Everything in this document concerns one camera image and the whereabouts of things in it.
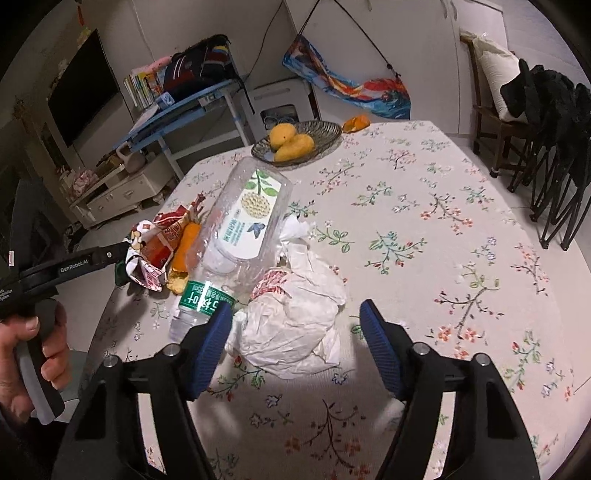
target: green bottle label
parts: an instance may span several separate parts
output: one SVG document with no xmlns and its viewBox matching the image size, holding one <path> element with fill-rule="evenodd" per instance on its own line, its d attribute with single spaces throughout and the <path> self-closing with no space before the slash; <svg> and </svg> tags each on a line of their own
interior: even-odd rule
<svg viewBox="0 0 591 480">
<path fill-rule="evenodd" d="M 213 315 L 213 312 L 216 311 L 216 308 L 221 301 L 228 302 L 232 307 L 236 302 L 236 300 L 227 293 L 213 288 L 212 283 L 209 281 L 205 283 L 189 281 L 178 305 L 181 307 L 187 307 L 188 309 L 197 310 L 210 317 Z"/>
</svg>

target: white pillow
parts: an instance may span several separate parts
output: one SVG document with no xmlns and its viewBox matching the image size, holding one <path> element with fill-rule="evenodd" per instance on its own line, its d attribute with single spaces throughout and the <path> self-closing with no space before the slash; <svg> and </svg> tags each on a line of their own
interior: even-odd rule
<svg viewBox="0 0 591 480">
<path fill-rule="evenodd" d="M 519 118 L 512 116 L 501 95 L 501 87 L 519 75 L 519 59 L 509 50 L 482 35 L 475 37 L 472 43 L 476 51 L 476 59 L 486 75 L 499 118 L 503 122 L 517 121 L 526 124 L 525 113 L 522 113 Z"/>
</svg>

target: blue gripper pad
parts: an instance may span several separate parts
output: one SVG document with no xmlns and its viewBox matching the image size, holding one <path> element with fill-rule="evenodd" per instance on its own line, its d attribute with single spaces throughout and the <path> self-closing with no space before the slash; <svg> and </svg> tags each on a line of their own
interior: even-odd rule
<svg viewBox="0 0 591 480">
<path fill-rule="evenodd" d="M 384 387 L 397 399 L 408 400 L 413 389 L 408 361 L 412 340 L 403 327 L 387 323 L 372 300 L 361 304 L 359 320 Z"/>
<path fill-rule="evenodd" d="M 182 347 L 185 347 L 186 341 L 192 345 L 200 344 L 197 355 L 192 361 L 189 360 L 191 365 L 187 387 L 191 400 L 196 399 L 211 383 L 231 328 L 232 308 L 229 303 L 221 301 L 209 322 L 191 328 L 183 340 Z"/>
</svg>

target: drawer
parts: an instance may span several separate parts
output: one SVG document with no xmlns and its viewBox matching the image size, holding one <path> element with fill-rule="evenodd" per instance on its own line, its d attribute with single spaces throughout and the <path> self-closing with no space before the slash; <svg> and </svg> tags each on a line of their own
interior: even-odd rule
<svg viewBox="0 0 591 480">
<path fill-rule="evenodd" d="M 153 197 L 157 193 L 158 192 L 154 191 L 154 188 L 146 178 L 143 175 L 140 175 L 113 190 L 107 195 L 107 197 L 112 196 L 112 200 L 117 203 L 119 208 L 122 208 L 132 203 L 139 203 L 142 200 Z"/>
<path fill-rule="evenodd" d="M 104 195 L 91 200 L 86 206 L 97 220 L 110 218 L 120 208 L 115 202 L 115 199 L 111 198 L 110 195 Z"/>
</svg>

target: hanging cord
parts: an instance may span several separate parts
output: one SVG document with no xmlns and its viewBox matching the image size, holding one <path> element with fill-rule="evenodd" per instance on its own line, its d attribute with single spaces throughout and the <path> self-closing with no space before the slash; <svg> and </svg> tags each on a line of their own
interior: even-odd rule
<svg viewBox="0 0 591 480">
<path fill-rule="evenodd" d="M 340 4 L 339 0 L 333 0 L 339 7 L 340 9 L 345 12 L 347 14 L 347 16 L 353 20 L 353 23 L 355 23 L 355 25 L 357 25 L 357 27 L 361 30 L 361 32 L 363 33 L 363 35 L 365 35 L 365 38 L 367 38 L 369 40 L 369 42 L 374 46 L 375 50 L 379 53 L 379 56 L 381 56 L 384 59 L 384 62 L 386 62 L 386 68 L 388 70 L 390 70 L 392 72 L 392 74 L 398 78 L 400 77 L 400 74 L 394 70 L 394 68 L 392 67 L 392 64 L 388 61 L 388 59 L 384 56 L 384 54 L 381 52 L 381 50 L 378 48 L 378 46 L 375 44 L 375 42 L 370 38 L 369 35 L 367 35 L 367 33 L 365 32 L 365 30 L 363 29 L 363 27 L 361 25 L 359 25 L 359 23 L 357 22 L 357 20 L 355 20 L 353 18 L 353 16 L 349 13 L 349 11 L 343 7 L 343 5 Z M 302 33 L 304 32 L 304 29 L 306 27 L 306 25 L 308 24 L 308 22 L 310 21 L 310 17 L 312 16 L 312 14 L 314 13 L 314 10 L 316 10 L 316 7 L 318 6 L 318 4 L 320 3 L 320 0 L 316 0 L 316 3 L 314 4 L 314 7 L 312 7 L 312 10 L 310 11 L 310 13 L 308 14 L 308 17 L 306 18 L 306 21 L 304 22 L 304 24 L 301 26 L 300 32 L 297 34 L 297 36 L 299 37 L 300 35 L 302 35 Z"/>
</svg>

